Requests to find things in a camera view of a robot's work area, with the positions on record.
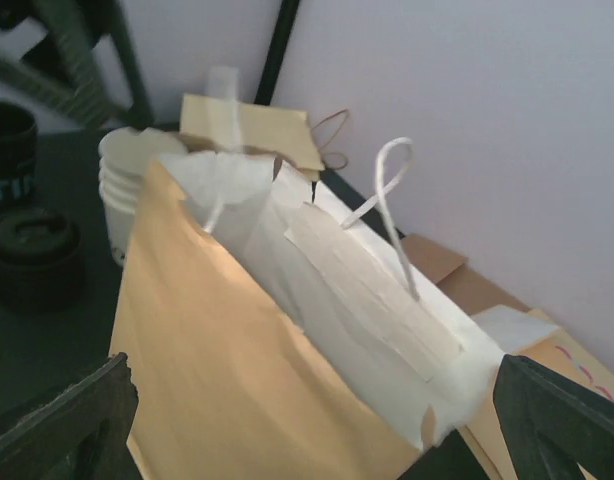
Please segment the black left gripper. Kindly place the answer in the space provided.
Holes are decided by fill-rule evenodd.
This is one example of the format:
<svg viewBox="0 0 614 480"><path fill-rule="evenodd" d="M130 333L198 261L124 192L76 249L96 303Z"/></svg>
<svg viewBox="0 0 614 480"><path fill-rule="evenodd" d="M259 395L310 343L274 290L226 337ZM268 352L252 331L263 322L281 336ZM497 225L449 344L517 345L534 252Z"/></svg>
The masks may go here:
<svg viewBox="0 0 614 480"><path fill-rule="evenodd" d="M0 1L1 31L27 19L40 23L46 35L18 60L0 53L0 83L83 127L98 128L112 119L133 128L154 123L120 2ZM127 108L108 95L93 55L105 37L111 39L131 92Z"/></svg>

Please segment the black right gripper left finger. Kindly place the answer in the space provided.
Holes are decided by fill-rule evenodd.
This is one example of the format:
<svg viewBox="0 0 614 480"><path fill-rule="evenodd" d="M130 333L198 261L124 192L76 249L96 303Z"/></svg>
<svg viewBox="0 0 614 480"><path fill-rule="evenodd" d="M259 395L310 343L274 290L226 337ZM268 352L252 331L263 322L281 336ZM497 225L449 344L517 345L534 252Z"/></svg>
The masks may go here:
<svg viewBox="0 0 614 480"><path fill-rule="evenodd" d="M134 479L138 407L125 353L0 415L0 479Z"/></svg>

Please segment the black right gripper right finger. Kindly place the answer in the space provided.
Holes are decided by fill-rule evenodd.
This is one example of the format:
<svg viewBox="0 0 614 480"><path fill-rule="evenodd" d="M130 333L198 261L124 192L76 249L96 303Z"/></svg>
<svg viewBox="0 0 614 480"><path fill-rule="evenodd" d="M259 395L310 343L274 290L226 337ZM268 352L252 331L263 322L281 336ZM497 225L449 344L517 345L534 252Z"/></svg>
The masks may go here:
<svg viewBox="0 0 614 480"><path fill-rule="evenodd" d="M506 355L494 405L518 478L614 479L614 404Z"/></svg>

